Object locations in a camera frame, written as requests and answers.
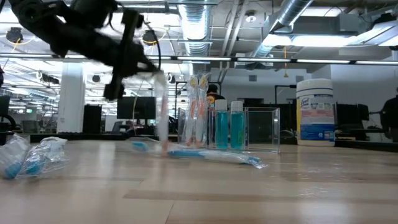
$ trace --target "table surface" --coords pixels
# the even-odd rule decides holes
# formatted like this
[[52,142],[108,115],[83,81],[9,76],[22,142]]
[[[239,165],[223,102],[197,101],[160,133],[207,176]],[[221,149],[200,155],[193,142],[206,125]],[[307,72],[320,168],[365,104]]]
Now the table surface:
[[1,223],[398,223],[398,154],[282,146],[251,166],[70,141],[46,179],[0,180]]

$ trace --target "metal duct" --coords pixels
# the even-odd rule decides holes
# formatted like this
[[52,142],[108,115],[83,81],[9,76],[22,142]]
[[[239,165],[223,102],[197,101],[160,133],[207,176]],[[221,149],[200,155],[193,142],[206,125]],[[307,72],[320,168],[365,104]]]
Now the metal duct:
[[[276,20],[272,22],[269,18],[266,20],[264,27],[268,27],[268,29],[265,34],[265,38],[268,36],[270,31],[293,25],[304,10],[311,5],[312,1],[313,0],[285,0],[281,5],[280,10],[277,12],[278,15]],[[250,57],[266,57],[273,47],[274,46],[266,46],[261,43]]]
[[[207,5],[178,5],[181,15],[181,27],[185,40],[203,40],[207,38],[210,18],[210,6]],[[207,56],[209,45],[206,43],[185,43],[189,56]],[[205,64],[192,65],[190,75],[206,70]]]

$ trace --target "ventilation duct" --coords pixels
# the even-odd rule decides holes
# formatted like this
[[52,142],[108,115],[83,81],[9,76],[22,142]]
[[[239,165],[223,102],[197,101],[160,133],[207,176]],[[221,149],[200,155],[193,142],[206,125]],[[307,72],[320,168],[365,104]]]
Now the ventilation duct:
[[[265,38],[270,32],[274,32],[281,28],[285,28],[281,30],[281,32],[292,32],[293,23],[300,17],[304,10],[311,5],[312,1],[313,0],[285,0],[276,14],[267,17],[263,28]],[[263,41],[250,57],[266,57],[273,47],[274,46],[265,45]],[[256,64],[249,64],[246,65],[246,68],[253,69],[255,66]]]
[[[181,26],[183,38],[192,40],[185,43],[185,48],[189,56],[207,56],[209,45],[203,42],[195,43],[195,40],[207,38],[208,20],[210,16],[210,6],[200,4],[178,5],[181,15]],[[190,75],[198,74],[210,66],[203,63],[193,63],[190,69]]]

